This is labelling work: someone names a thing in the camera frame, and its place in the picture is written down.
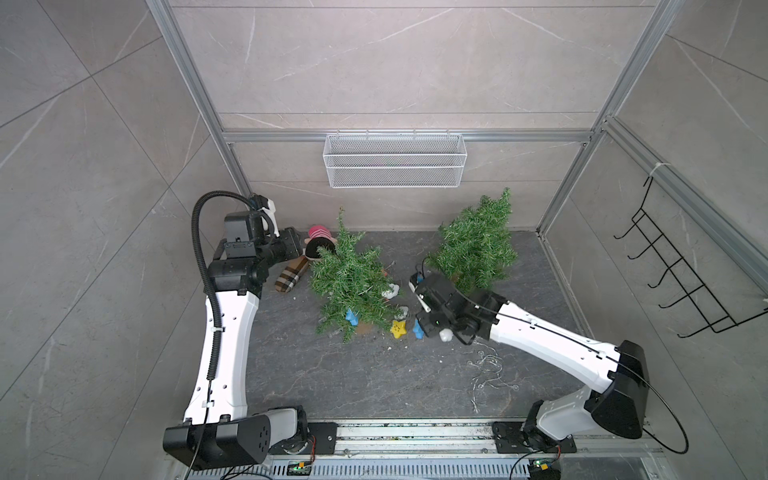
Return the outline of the blue star light centre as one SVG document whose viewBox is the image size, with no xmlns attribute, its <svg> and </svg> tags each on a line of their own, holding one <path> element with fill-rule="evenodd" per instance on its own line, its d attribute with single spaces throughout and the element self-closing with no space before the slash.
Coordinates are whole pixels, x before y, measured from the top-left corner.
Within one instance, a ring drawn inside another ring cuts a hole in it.
<svg viewBox="0 0 768 480">
<path fill-rule="evenodd" d="M 423 339 L 425 336 L 425 333 L 418 321 L 414 322 L 412 331 L 417 339 Z"/>
</svg>

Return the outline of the blue star light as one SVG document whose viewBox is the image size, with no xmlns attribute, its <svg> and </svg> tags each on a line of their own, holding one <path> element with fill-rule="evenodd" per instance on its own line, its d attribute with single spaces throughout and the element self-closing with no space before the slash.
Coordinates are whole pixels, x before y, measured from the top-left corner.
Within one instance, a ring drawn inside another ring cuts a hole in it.
<svg viewBox="0 0 768 480">
<path fill-rule="evenodd" d="M 412 331 L 417 339 L 423 339 L 425 336 L 425 333 L 418 321 L 414 322 Z"/>
<path fill-rule="evenodd" d="M 349 322 L 351 326 L 357 327 L 359 325 L 359 317 L 351 309 L 347 310 L 345 320 Z"/>
</svg>

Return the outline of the white star light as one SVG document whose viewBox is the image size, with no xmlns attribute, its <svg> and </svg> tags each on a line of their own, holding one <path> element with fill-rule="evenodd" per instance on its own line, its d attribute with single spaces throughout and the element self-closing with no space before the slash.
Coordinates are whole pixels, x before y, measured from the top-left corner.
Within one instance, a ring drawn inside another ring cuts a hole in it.
<svg viewBox="0 0 768 480">
<path fill-rule="evenodd" d="M 407 306 L 400 306 L 395 315 L 395 319 L 398 321 L 404 320 L 407 318 L 408 313 L 409 313 L 409 309 Z"/>
</svg>

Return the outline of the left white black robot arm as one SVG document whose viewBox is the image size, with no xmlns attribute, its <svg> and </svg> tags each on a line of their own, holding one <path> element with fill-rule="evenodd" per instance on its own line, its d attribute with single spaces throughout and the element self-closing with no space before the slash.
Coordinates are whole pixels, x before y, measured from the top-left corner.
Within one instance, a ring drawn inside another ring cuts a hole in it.
<svg viewBox="0 0 768 480">
<path fill-rule="evenodd" d="M 298 257 L 293 228 L 276 227 L 274 208 L 225 218 L 225 236 L 203 264 L 206 333 L 196 385 L 180 425 L 163 449 L 190 471 L 263 463 L 277 446 L 303 448 L 309 437 L 300 406 L 252 414 L 246 399 L 249 342 L 272 266 Z"/>
</svg>

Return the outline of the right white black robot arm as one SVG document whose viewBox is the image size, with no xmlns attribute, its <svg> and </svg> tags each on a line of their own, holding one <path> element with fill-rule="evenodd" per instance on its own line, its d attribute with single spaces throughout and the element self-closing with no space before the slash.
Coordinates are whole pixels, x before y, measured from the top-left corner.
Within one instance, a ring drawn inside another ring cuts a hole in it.
<svg viewBox="0 0 768 480">
<path fill-rule="evenodd" d="M 596 428 L 625 439 L 642 437 L 649 386 L 639 345 L 581 336 L 489 290 L 465 295 L 441 274 L 415 273 L 409 287 L 421 304 L 417 323 L 426 336 L 465 345 L 477 339 L 508 345 L 582 382 L 574 393 L 532 405 L 521 428 L 529 448 L 546 451 Z"/>
</svg>

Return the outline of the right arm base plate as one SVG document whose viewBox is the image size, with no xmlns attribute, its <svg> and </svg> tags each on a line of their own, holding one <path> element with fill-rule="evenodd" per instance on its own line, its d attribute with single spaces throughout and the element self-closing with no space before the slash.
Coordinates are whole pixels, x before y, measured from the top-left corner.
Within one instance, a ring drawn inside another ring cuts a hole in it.
<svg viewBox="0 0 768 480">
<path fill-rule="evenodd" d="M 577 452 L 577 447 L 571 436 L 564 440 L 553 440 L 535 427 L 526 427 L 523 422 L 493 422 L 491 431 L 499 454 L 531 452 L 571 454 Z"/>
</svg>

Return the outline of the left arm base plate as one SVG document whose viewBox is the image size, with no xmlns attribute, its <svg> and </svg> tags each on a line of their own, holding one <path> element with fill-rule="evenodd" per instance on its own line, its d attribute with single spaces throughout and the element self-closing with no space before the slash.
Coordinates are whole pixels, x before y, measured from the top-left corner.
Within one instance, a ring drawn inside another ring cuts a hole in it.
<svg viewBox="0 0 768 480">
<path fill-rule="evenodd" d="M 333 455 L 337 444 L 339 424 L 335 422 L 310 422 L 306 435 L 283 440 L 269 450 L 273 455 Z"/>
</svg>

